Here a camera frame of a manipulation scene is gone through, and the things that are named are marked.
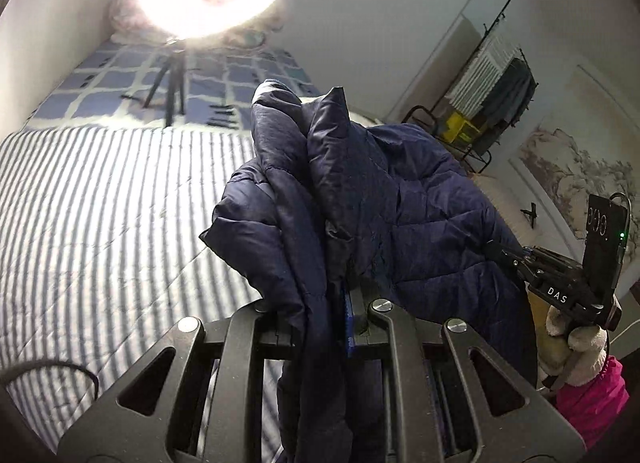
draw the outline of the pink fabric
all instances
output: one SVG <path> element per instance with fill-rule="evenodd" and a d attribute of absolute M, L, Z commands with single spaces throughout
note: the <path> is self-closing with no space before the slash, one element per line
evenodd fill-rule
<path fill-rule="evenodd" d="M 613 424 L 628 399 L 622 364 L 609 357 L 591 382 L 580 387 L 562 387 L 556 397 L 556 407 L 580 433 L 589 449 Z"/>

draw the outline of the hanging clothes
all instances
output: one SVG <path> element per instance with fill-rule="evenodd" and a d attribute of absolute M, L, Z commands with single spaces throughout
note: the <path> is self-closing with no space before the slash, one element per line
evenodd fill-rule
<path fill-rule="evenodd" d="M 506 22 L 499 20 L 482 41 L 460 80 L 445 95 L 449 103 L 466 118 L 473 118 L 517 51 Z"/>
<path fill-rule="evenodd" d="M 520 121 L 537 87 L 527 63 L 514 58 L 472 120 L 476 127 L 486 126 L 472 146 L 476 153 L 486 153 L 508 126 Z"/>

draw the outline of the wall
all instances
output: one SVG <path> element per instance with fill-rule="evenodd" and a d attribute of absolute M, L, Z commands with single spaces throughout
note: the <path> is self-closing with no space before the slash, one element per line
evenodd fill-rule
<path fill-rule="evenodd" d="M 640 107 L 636 0 L 540 0 L 548 23 Z"/>
<path fill-rule="evenodd" d="M 343 85 L 350 104 L 387 120 L 398 116 L 404 90 L 461 12 L 489 24 L 506 0 L 289 0 L 281 35 L 286 47 L 324 91 Z M 536 0 L 514 0 L 509 23 L 543 81 L 536 103 L 551 105 L 553 86 L 568 75 L 570 52 L 546 28 Z"/>
<path fill-rule="evenodd" d="M 460 15 L 406 90 L 401 101 L 396 104 L 396 107 L 399 107 L 398 115 L 406 115 L 415 106 L 431 109 L 442 93 L 449 89 L 449 85 L 481 40 L 481 34 L 469 19 Z M 423 122 L 431 122 L 430 117 L 424 112 L 415 113 L 414 117 L 420 118 Z"/>
<path fill-rule="evenodd" d="M 111 0 L 9 0 L 0 16 L 0 139 L 110 33 Z"/>
<path fill-rule="evenodd" d="M 631 104 L 628 98 L 626 98 L 626 96 L 624 96 L 624 94 L 586 58 L 577 56 L 576 63 L 574 64 L 574 74 L 588 78 L 589 81 L 597 87 L 598 93 L 600 93 L 599 99 L 593 100 L 593 95 L 589 96 L 585 93 L 581 94 L 575 100 L 573 98 L 569 98 L 569 100 L 567 100 L 566 97 L 571 93 L 572 87 L 572 85 L 569 84 L 562 87 L 561 101 L 556 104 L 554 110 L 550 111 L 547 116 L 550 117 L 556 112 L 557 120 L 559 115 L 566 116 L 569 113 L 574 114 L 574 118 L 578 120 L 578 125 L 575 128 L 572 127 L 572 130 L 569 130 L 568 128 L 565 130 L 570 132 L 572 135 L 575 135 L 574 138 L 580 137 L 582 141 L 578 144 L 579 149 L 588 151 L 587 154 L 596 158 L 598 160 L 598 168 L 593 170 L 593 172 L 589 171 L 588 178 L 583 182 L 576 182 L 574 185 L 568 185 L 570 190 L 581 190 L 584 194 L 586 187 L 587 192 L 597 192 L 598 189 L 595 189 L 590 185 L 595 184 L 597 187 L 600 187 L 600 191 L 604 192 L 613 192 L 614 190 L 619 190 L 620 188 L 628 186 L 631 188 L 626 188 L 626 191 L 635 193 L 635 186 L 637 186 L 637 184 L 631 178 L 625 177 L 619 181 L 609 179 L 608 182 L 605 182 L 598 176 L 601 174 L 599 173 L 600 170 L 606 165 L 606 162 L 602 160 L 602 157 L 612 156 L 617 158 L 617 155 L 621 154 L 625 149 L 628 157 L 626 157 L 623 162 L 629 162 L 634 170 L 640 169 L 639 161 L 635 159 L 637 154 L 633 149 L 633 137 L 640 132 L 640 113 L 633 104 Z M 603 100 L 601 99 L 603 96 L 610 102 L 608 106 L 603 103 Z M 572 108 L 572 104 L 576 103 L 578 105 L 583 104 L 582 109 L 575 110 Z M 618 126 L 622 127 L 622 129 L 628 129 L 628 132 L 626 132 L 625 136 L 621 139 L 618 139 L 611 134 L 614 128 L 614 117 L 618 120 Z M 607 119 L 607 123 L 602 121 L 603 118 Z M 549 122 L 553 123 L 554 119 L 550 117 Z M 555 128 L 558 126 L 558 123 L 553 123 L 553 125 L 549 126 L 545 119 L 542 122 L 542 127 L 545 126 Z M 602 129 L 601 134 L 598 134 L 598 129 Z M 521 129 L 517 128 L 510 129 L 508 132 L 517 131 L 522 132 Z M 595 138 L 597 143 L 583 143 L 585 136 L 588 139 L 592 139 L 592 141 L 593 138 Z M 603 144 L 607 143 L 607 141 L 609 142 L 609 146 L 605 147 L 604 150 L 608 150 L 609 152 L 607 155 L 603 155 L 601 149 L 603 148 Z M 503 142 L 511 148 L 511 141 L 505 139 Z M 501 148 L 504 149 L 504 146 L 498 146 L 497 150 L 500 151 Z M 562 151 L 562 154 L 559 152 L 551 152 L 548 156 L 552 162 L 561 163 L 561 159 L 566 156 L 567 152 L 568 150 Z M 580 168 L 571 167 L 571 172 L 573 172 L 574 175 L 580 175 L 581 171 Z M 531 201 L 536 202 L 538 205 L 538 213 L 541 216 L 538 220 L 538 229 L 544 239 L 544 243 L 540 243 L 541 246 L 555 250 L 556 252 L 562 253 L 562 255 L 573 257 L 578 261 L 582 258 L 582 254 L 584 252 L 583 242 L 576 239 L 574 232 L 567 224 L 565 217 L 561 214 L 560 210 L 558 210 L 548 194 L 546 194 L 545 189 L 543 189 L 540 183 L 516 154 L 509 157 L 508 160 L 494 160 L 486 173 L 496 176 L 504 185 L 510 187 L 518 195 L 520 203 L 524 205 L 524 207 L 529 207 L 529 202 Z M 638 258 L 637 254 L 636 258 L 633 260 L 626 259 L 625 262 L 625 269 L 620 276 L 616 290 L 616 294 L 619 297 L 624 297 L 628 293 L 631 285 L 640 279 L 640 258 Z"/>
<path fill-rule="evenodd" d="M 589 194 L 623 191 L 635 212 L 625 263 L 640 258 L 640 129 L 591 75 L 575 70 L 565 96 L 520 148 L 520 159 L 584 239 Z"/>
<path fill-rule="evenodd" d="M 640 305 L 638 305 L 634 296 L 628 293 L 620 299 L 620 307 L 622 308 L 620 324 L 617 329 L 609 335 L 612 342 L 610 353 L 618 360 L 621 360 L 640 348 L 640 324 L 635 324 L 618 338 L 628 326 L 640 320 Z"/>

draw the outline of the black gripper frame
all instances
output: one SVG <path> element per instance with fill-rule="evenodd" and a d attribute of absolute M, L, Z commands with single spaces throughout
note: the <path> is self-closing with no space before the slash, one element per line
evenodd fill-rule
<path fill-rule="evenodd" d="M 264 309 L 257 301 L 192 331 L 175 325 L 63 436 L 60 461 L 258 463 L 263 360 L 297 352 L 290 327 Z M 353 356 L 383 361 L 388 463 L 574 463 L 584 453 L 572 427 L 470 327 L 395 305 L 385 313 L 366 302 L 364 311 Z M 483 373 L 498 378 L 487 383 Z"/>
<path fill-rule="evenodd" d="M 514 249 L 489 242 L 484 255 L 512 278 L 529 283 L 529 290 L 572 319 L 574 327 L 597 324 L 615 331 L 622 317 L 613 293 L 603 304 L 585 280 L 582 265 L 542 248 Z"/>

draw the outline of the light stand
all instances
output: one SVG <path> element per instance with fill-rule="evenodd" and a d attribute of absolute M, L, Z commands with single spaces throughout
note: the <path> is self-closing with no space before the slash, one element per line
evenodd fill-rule
<path fill-rule="evenodd" d="M 156 76 L 153 87 L 149 91 L 149 95 L 143 104 L 146 109 L 151 100 L 153 99 L 156 91 L 162 82 L 164 76 L 169 73 L 169 87 L 166 90 L 166 104 L 164 114 L 164 126 L 171 127 L 174 123 L 175 114 L 175 92 L 180 91 L 180 114 L 186 114 L 184 108 L 184 89 L 185 89 L 185 75 L 186 75 L 186 50 L 183 46 L 178 45 L 176 42 L 171 44 L 173 47 L 171 53 L 167 57 L 166 62 L 162 66 L 160 72 Z"/>

